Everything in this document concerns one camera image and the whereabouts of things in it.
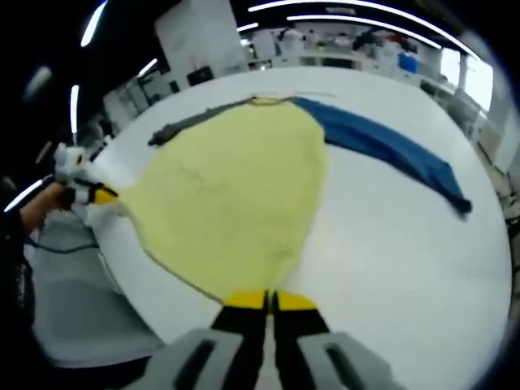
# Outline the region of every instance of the yellow cloth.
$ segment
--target yellow cloth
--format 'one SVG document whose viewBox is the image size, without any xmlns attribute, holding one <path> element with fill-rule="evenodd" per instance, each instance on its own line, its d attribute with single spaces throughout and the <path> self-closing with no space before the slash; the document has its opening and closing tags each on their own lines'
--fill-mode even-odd
<svg viewBox="0 0 520 390">
<path fill-rule="evenodd" d="M 119 200 L 153 259 L 225 300 L 283 281 L 326 165 L 323 130 L 303 110 L 238 106 L 165 144 Z"/>
</svg>

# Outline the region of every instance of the window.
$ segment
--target window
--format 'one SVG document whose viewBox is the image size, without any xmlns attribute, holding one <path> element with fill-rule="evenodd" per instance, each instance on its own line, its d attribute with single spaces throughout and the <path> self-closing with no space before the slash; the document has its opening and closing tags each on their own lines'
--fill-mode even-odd
<svg viewBox="0 0 520 390">
<path fill-rule="evenodd" d="M 448 82 L 458 86 L 461 74 L 461 53 L 456 50 L 442 49 L 440 52 L 440 74 L 448 79 Z"/>
<path fill-rule="evenodd" d="M 493 93 L 493 68 L 488 63 L 468 57 L 468 72 L 464 91 L 488 111 Z"/>
</svg>

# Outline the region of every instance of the ceiling light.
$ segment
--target ceiling light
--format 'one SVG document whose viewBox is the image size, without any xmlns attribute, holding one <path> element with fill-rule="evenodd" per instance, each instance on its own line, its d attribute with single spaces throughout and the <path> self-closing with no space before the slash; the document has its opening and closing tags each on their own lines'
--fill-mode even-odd
<svg viewBox="0 0 520 390">
<path fill-rule="evenodd" d="M 29 102 L 35 99 L 36 96 L 49 83 L 51 77 L 52 71 L 48 67 L 39 67 L 38 70 L 32 76 L 31 80 L 28 82 L 27 86 L 25 87 L 23 100 L 25 102 Z"/>
<path fill-rule="evenodd" d="M 145 67 L 143 67 L 140 71 L 137 77 L 142 77 L 146 74 L 147 71 L 149 71 L 155 64 L 157 63 L 157 59 L 152 59 Z"/>
<path fill-rule="evenodd" d="M 32 191 L 37 189 L 43 184 L 43 180 L 39 179 L 36 183 L 33 183 L 29 185 L 24 191 L 22 191 L 15 199 L 12 200 L 11 203 L 9 203 L 5 209 L 3 209 L 3 212 L 6 213 L 13 207 L 15 207 L 17 204 L 19 204 L 21 201 L 23 201 Z"/>
<path fill-rule="evenodd" d="M 434 24 L 431 24 L 424 19 L 418 18 L 415 15 L 409 14 L 408 12 L 397 10 L 396 8 L 392 8 L 390 6 L 383 6 L 381 4 L 376 4 L 374 2 L 364 2 L 361 0 L 329 0 L 329 1 L 327 1 L 327 0 L 282 0 L 279 2 L 268 2 L 266 4 L 262 4 L 259 6 L 252 6 L 252 7 L 248 8 L 248 11 L 255 12 L 255 11 L 260 11 L 260 10 L 266 10 L 267 8 L 288 6 L 291 4 L 313 3 L 313 2 L 328 2 L 328 3 L 337 3 L 337 4 L 347 4 L 350 6 L 369 7 L 369 8 L 375 8 L 376 10 L 380 10 L 380 11 L 390 12 L 394 15 L 402 16 L 403 18 L 406 18 L 408 20 L 413 20 L 415 23 L 419 23 L 422 26 L 427 27 L 432 31 L 435 31 L 442 37 L 446 38 L 447 40 L 451 41 L 453 44 L 460 47 L 467 54 L 471 55 L 472 57 L 475 57 L 476 59 L 480 59 L 480 57 L 472 49 L 470 49 L 468 46 L 464 45 L 460 40 L 458 40 L 453 35 L 448 34 L 447 32 L 438 28 Z"/>
<path fill-rule="evenodd" d="M 251 28 L 256 28 L 256 27 L 258 27 L 258 23 L 251 23 L 251 24 L 246 24 L 245 26 L 239 27 L 236 30 L 240 33 L 242 31 L 249 30 Z"/>
<path fill-rule="evenodd" d="M 287 20 L 343 20 L 348 22 L 354 22 L 354 23 L 363 23 L 363 24 L 370 24 L 372 26 L 378 26 L 381 28 L 386 28 L 387 30 L 393 30 L 401 34 L 408 35 L 409 37 L 412 37 L 414 39 L 417 39 L 418 41 L 421 41 L 423 43 L 426 43 L 427 45 L 440 50 L 440 45 L 435 43 L 434 41 L 430 41 L 428 38 L 422 37 L 415 32 L 411 32 L 408 30 L 405 30 L 404 28 L 392 26 L 391 24 L 378 22 L 376 20 L 370 20 L 370 19 L 364 19 L 364 18 L 358 18 L 356 16 L 343 16 L 343 15 L 299 15 L 299 16 L 289 16 Z"/>
<path fill-rule="evenodd" d="M 81 39 L 81 47 L 87 46 L 92 41 L 94 33 L 96 32 L 96 27 L 98 26 L 99 20 L 101 19 L 101 14 L 105 9 L 106 3 L 107 1 L 105 1 L 101 6 L 99 6 L 92 14 L 92 17 L 89 21 L 89 25 L 87 26 L 87 29 L 84 31 L 83 39 Z"/>
<path fill-rule="evenodd" d="M 80 86 L 74 85 L 71 88 L 71 132 L 76 134 L 78 132 L 78 95 L 80 93 Z"/>
</svg>

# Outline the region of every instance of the blue cloth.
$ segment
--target blue cloth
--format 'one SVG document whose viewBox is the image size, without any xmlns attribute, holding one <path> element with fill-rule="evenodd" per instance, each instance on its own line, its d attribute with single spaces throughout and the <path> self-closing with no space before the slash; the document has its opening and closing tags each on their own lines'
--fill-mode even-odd
<svg viewBox="0 0 520 390">
<path fill-rule="evenodd" d="M 325 142 L 385 161 L 443 195 L 461 214 L 471 211 L 449 164 L 398 132 L 367 118 L 294 97 L 324 129 Z"/>
</svg>

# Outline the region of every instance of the white table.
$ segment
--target white table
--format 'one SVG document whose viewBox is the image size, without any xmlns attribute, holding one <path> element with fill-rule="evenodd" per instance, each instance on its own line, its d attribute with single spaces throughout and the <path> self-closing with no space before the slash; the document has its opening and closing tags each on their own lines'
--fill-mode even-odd
<svg viewBox="0 0 520 390">
<path fill-rule="evenodd" d="M 423 91 L 326 67 L 228 76 L 187 89 L 134 120 L 93 165 L 136 182 L 152 132 L 254 93 L 299 93 L 396 129 L 448 161 L 472 201 L 466 220 L 438 193 L 373 158 L 328 146 L 312 232 L 284 288 L 314 300 L 329 327 L 392 365 L 408 389 L 469 388 L 494 359 L 509 309 L 510 253 L 491 181 L 455 123 Z M 90 217 L 101 251 L 137 312 L 165 342 L 207 327 L 219 305 L 155 264 L 110 207 Z"/>
</svg>

